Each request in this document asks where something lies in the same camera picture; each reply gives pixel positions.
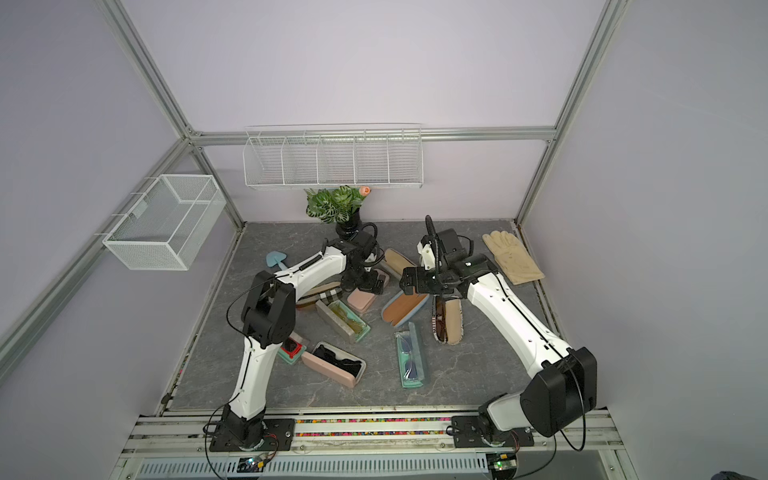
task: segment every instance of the white wall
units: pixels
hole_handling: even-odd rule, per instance
[[[2,335],[176,137],[93,2],[0,9]]]
[[[512,218],[536,170],[540,140],[425,142],[422,188],[377,188],[365,220]],[[243,147],[206,147],[210,162],[245,221],[313,221],[303,190],[252,190],[243,179]]]
[[[1,477],[109,477],[175,373],[232,236],[222,214],[187,272],[131,271],[104,256],[0,386]]]
[[[766,25],[633,2],[524,225],[640,478],[768,477]]]
[[[93,2],[0,8],[1,335],[176,138]],[[232,235],[222,215],[188,272],[101,260],[0,386],[0,477],[110,475],[163,395]]]
[[[128,0],[189,121],[553,125],[604,0]]]

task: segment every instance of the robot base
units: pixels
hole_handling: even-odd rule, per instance
[[[265,419],[263,412],[244,420],[225,407],[221,422],[210,435],[211,452],[274,452],[290,450],[294,419]]]
[[[453,446],[457,449],[473,449],[473,448],[487,448],[489,445],[482,437],[480,427],[480,417],[477,415],[457,415],[451,417],[451,431],[446,432],[453,437]],[[525,431],[525,428],[512,429],[510,432],[514,432],[518,437],[518,446],[520,447],[532,447],[533,434],[531,429]],[[505,435],[504,442],[499,442],[498,445],[493,447],[515,447],[515,439],[512,434]]]

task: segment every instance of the wire basket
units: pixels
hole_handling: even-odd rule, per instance
[[[160,175],[104,245],[131,270],[189,270],[225,204],[211,175]]]
[[[422,135],[399,131],[250,134],[243,149],[245,183],[270,188],[421,187]]]

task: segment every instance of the potted plant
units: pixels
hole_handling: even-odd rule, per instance
[[[306,190],[306,214],[324,223],[335,223],[339,237],[348,239],[359,229],[360,207],[370,193],[370,187],[356,189],[349,185],[332,190]]]

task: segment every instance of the green leaves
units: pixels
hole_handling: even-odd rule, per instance
[[[334,190],[306,190],[306,214],[325,223],[346,222],[352,218],[365,197],[359,190],[343,185]]]

